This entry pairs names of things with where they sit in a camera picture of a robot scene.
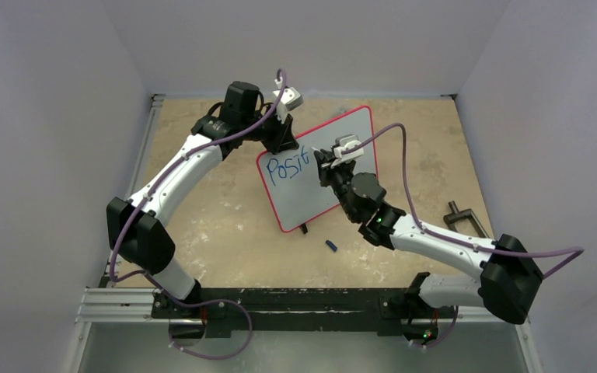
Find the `red framed whiteboard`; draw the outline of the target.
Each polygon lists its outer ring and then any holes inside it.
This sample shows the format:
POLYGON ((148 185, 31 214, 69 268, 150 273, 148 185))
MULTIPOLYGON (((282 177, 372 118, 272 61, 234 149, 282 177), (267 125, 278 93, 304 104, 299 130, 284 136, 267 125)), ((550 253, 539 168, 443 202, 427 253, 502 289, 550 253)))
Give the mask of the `red framed whiteboard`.
POLYGON ((291 232, 339 206, 333 191, 319 184, 311 147, 329 150, 337 138, 348 134, 357 135, 361 141, 374 134, 369 106, 356 107, 304 131, 296 137, 296 150, 257 156, 257 169, 282 232, 291 232))

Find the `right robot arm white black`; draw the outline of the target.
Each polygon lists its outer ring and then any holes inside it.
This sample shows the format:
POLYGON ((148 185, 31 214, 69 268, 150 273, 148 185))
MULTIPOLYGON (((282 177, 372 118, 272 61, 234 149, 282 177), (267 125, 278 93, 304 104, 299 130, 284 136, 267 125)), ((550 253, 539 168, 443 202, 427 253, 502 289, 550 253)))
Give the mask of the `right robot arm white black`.
POLYGON ((355 162, 334 153, 313 152, 322 187, 329 187, 347 219, 368 243, 416 253, 462 272, 460 277, 429 274, 405 296, 416 316, 450 305, 484 307, 497 318, 523 324, 544 274, 514 236, 479 238, 421 222, 385 200, 386 190, 373 173, 356 173, 355 162))

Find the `blue marker cap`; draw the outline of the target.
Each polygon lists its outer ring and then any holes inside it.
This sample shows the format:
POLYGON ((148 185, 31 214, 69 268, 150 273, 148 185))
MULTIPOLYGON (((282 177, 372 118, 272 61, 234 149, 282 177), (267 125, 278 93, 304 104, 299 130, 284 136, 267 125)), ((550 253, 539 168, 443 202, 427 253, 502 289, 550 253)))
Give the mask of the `blue marker cap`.
POLYGON ((337 246, 333 242, 326 240, 325 243, 334 253, 337 252, 337 246))

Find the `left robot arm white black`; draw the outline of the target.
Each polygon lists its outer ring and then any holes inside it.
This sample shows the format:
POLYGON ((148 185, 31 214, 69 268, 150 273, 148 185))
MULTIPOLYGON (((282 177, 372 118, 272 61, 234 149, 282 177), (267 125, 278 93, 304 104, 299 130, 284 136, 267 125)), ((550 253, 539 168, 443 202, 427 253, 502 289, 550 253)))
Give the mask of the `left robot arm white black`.
POLYGON ((176 259, 176 245, 166 230, 174 212, 199 181, 244 141, 258 141, 272 154, 298 148, 290 111, 301 94, 276 80, 274 101, 267 103, 256 85, 235 81, 225 98, 192 127, 180 150, 162 170, 128 199, 106 206, 112 257, 138 266, 138 272, 163 289, 170 307, 190 318, 201 307, 201 286, 176 259))

